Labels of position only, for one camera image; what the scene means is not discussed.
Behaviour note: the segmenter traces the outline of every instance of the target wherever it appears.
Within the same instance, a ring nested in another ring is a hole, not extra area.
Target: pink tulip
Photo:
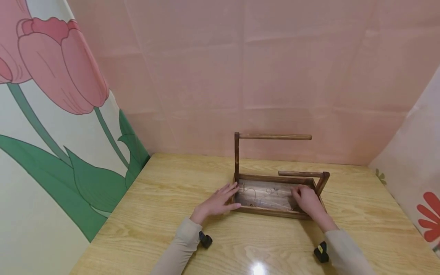
[[[104,104],[109,89],[75,20],[24,19],[17,34],[27,70],[56,105],[88,114]]]
[[[22,83],[30,75],[20,57],[17,47],[18,21],[30,18],[26,0],[6,0],[0,5],[0,84]]]

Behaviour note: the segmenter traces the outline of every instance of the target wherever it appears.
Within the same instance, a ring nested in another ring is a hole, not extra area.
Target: wooden post
[[[234,181],[238,183],[238,176],[240,175],[239,169],[238,169],[238,158],[239,158],[239,140],[240,140],[240,133],[235,132],[234,134],[234,140],[235,140],[235,174],[234,174]]]
[[[324,189],[324,186],[326,185],[328,179],[330,178],[329,172],[323,172],[323,177],[319,179],[318,183],[316,184],[316,194],[318,197],[321,195],[321,192]]]

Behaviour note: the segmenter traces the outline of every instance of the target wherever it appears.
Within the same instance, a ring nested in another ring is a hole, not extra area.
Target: wooden box
[[[311,140],[311,135],[270,135],[235,133],[235,173],[234,182],[240,186],[232,196],[231,202],[241,203],[238,212],[288,217],[294,219],[310,219],[295,202],[290,189],[298,184],[308,185],[320,197],[327,180],[328,172],[293,172],[278,171],[279,176],[249,175],[239,172],[239,140],[240,139],[290,139]]]

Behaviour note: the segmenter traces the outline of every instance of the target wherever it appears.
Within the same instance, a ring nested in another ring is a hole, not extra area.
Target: table surface
[[[71,274],[149,274],[181,221],[231,181],[232,158],[155,154]],[[329,171],[328,213],[360,246],[378,274],[438,274],[440,260],[367,167],[240,160],[240,172],[277,175]],[[323,234],[313,221],[236,213],[210,218],[213,238],[184,274],[336,274],[313,249]]]

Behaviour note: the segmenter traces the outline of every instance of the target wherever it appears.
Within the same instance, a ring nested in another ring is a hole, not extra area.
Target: beige sleeve
[[[197,250],[197,245],[200,242],[198,237],[200,230],[202,230],[201,225],[185,218],[177,229],[173,241],[156,263],[150,275],[182,274],[192,253]]]
[[[344,230],[325,233],[327,253],[339,275],[376,274],[360,248]]]

